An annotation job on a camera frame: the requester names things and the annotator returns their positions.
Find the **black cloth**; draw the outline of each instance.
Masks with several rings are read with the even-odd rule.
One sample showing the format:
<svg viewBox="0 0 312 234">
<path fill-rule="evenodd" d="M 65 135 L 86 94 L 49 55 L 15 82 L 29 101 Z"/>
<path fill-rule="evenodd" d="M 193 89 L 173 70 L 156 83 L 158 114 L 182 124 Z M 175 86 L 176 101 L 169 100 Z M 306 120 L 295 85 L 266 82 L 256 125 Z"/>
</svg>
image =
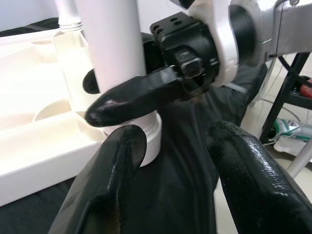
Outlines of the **black cloth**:
<svg viewBox="0 0 312 234">
<path fill-rule="evenodd" d="M 125 232 L 216 234 L 213 192 L 217 171 L 206 146 L 220 120 L 240 125 L 266 67 L 240 67 L 234 80 L 247 94 L 212 87 L 200 103 L 175 102 L 159 110 L 161 151 L 133 182 Z M 68 180 L 0 208 L 0 233 L 45 234 L 70 188 Z"/>
</svg>

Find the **black metal stand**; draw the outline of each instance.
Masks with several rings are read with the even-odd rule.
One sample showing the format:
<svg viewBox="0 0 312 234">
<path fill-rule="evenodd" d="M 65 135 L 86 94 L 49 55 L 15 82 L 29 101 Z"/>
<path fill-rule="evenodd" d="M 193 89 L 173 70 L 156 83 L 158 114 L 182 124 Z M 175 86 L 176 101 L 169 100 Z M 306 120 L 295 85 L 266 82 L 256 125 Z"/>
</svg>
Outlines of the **black metal stand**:
<svg viewBox="0 0 312 234">
<path fill-rule="evenodd" d="M 309 53 L 297 54 L 292 62 L 292 68 L 299 74 L 306 63 Z M 292 92 L 293 86 L 296 82 L 296 78 L 290 73 L 286 75 L 281 89 L 278 92 L 277 98 L 270 110 L 270 113 L 262 127 L 263 132 L 260 137 L 260 141 L 265 143 L 268 140 L 268 134 L 272 128 L 274 121 L 276 120 L 280 110 L 284 103 L 303 107 L 312 110 L 312 99 L 302 97 L 299 93 Z"/>
</svg>

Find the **red object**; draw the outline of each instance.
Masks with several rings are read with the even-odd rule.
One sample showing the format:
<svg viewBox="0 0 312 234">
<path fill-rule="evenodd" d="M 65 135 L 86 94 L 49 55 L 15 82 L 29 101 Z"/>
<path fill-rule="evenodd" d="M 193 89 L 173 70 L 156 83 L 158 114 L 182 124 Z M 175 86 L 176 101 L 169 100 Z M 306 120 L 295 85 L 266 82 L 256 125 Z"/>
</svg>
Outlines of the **red object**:
<svg viewBox="0 0 312 234">
<path fill-rule="evenodd" d="M 308 86 L 303 84 L 300 87 L 300 94 L 302 96 L 307 97 L 307 98 L 312 98 L 312 88 L 310 88 L 310 87 L 308 87 Z"/>
</svg>

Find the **screw hole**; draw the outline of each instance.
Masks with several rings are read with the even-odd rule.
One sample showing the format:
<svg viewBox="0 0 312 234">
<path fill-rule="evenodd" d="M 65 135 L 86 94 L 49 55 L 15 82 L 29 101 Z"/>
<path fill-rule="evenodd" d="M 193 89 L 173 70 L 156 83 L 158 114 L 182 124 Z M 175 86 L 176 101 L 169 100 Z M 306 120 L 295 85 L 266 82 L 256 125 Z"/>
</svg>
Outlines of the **screw hole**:
<svg viewBox="0 0 312 234">
<path fill-rule="evenodd" d="M 155 31 L 157 28 L 159 28 L 159 25 L 155 25 L 153 31 Z"/>
<path fill-rule="evenodd" d="M 161 33 L 163 29 L 158 29 L 157 34 Z"/>
</svg>

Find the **white pipe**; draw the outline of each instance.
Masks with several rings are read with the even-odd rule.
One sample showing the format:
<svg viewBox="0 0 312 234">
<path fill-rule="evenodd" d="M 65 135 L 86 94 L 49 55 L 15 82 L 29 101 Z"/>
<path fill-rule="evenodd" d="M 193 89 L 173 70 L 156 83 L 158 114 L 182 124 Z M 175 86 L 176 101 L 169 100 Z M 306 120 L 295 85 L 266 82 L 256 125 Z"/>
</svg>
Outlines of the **white pipe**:
<svg viewBox="0 0 312 234">
<path fill-rule="evenodd" d="M 102 93 L 138 75 L 145 62 L 136 0 L 76 0 Z M 154 112 L 127 124 L 140 126 L 147 136 L 142 166 L 160 150 L 161 118 Z M 110 134 L 119 126 L 104 128 Z"/>
<path fill-rule="evenodd" d="M 68 32 L 82 29 L 75 0 L 55 0 L 55 4 L 58 10 L 58 24 L 61 31 Z"/>
<path fill-rule="evenodd" d="M 287 168 L 287 172 L 295 178 L 312 159 L 312 139 L 303 147 L 298 156 Z"/>
</svg>

